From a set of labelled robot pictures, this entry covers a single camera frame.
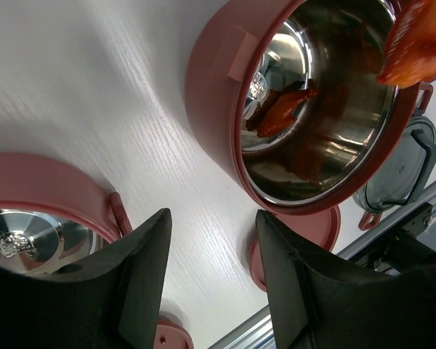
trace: red handle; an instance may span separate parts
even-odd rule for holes
[[[236,25],[230,27],[213,65],[213,76],[241,82],[258,43],[255,36],[241,27]]]
[[[435,89],[431,84],[428,84],[427,82],[421,82],[420,90],[423,91],[423,96],[421,96],[420,104],[416,108],[420,114],[424,114],[428,109],[429,101],[431,100]]]
[[[365,212],[362,219],[360,220],[360,223],[358,223],[358,227],[361,231],[370,230],[375,228],[379,221],[381,220],[382,213],[371,213],[371,212]]]
[[[131,223],[129,221],[126,210],[124,209],[123,202],[121,201],[121,196],[117,193],[111,193],[108,197],[110,201],[110,206],[115,216],[116,224],[120,231],[121,237],[132,232]]]

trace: red lid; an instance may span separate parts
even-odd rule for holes
[[[290,229],[314,244],[328,251],[334,248],[341,228],[341,211],[338,206],[307,216],[288,216],[284,214],[276,214],[275,216]],[[250,248],[250,275],[255,284],[266,292],[267,285],[257,238]]]
[[[153,349],[194,349],[192,338],[181,326],[159,320]]]

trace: white table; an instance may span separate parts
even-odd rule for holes
[[[172,210],[161,308],[197,349],[267,304],[244,248],[258,207],[198,146],[182,101],[193,43],[225,2],[0,0],[0,151],[113,186],[133,226]],[[427,115],[436,124],[436,93]],[[360,234],[361,210],[342,214],[336,250]]]

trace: white tabletop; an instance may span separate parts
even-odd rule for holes
[[[0,151],[81,168],[121,194],[134,227],[172,210],[162,311],[197,349],[267,304],[246,265],[258,207],[198,146],[182,100],[193,43],[225,2],[0,0]],[[336,250],[361,214],[342,204]]]

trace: cooking pot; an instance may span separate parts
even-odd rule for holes
[[[132,231],[117,192],[72,166],[0,153],[0,266],[53,273]]]
[[[383,212],[417,201],[436,165],[435,125],[419,111],[405,128],[399,146],[354,195],[366,212],[358,227],[376,227]]]
[[[323,211],[391,154],[420,90],[424,100],[432,94],[426,84],[376,82],[400,5],[231,0],[207,23],[187,68],[187,117],[203,149],[260,206]],[[288,127],[268,137],[249,127],[265,103],[293,89],[317,93],[291,110]]]

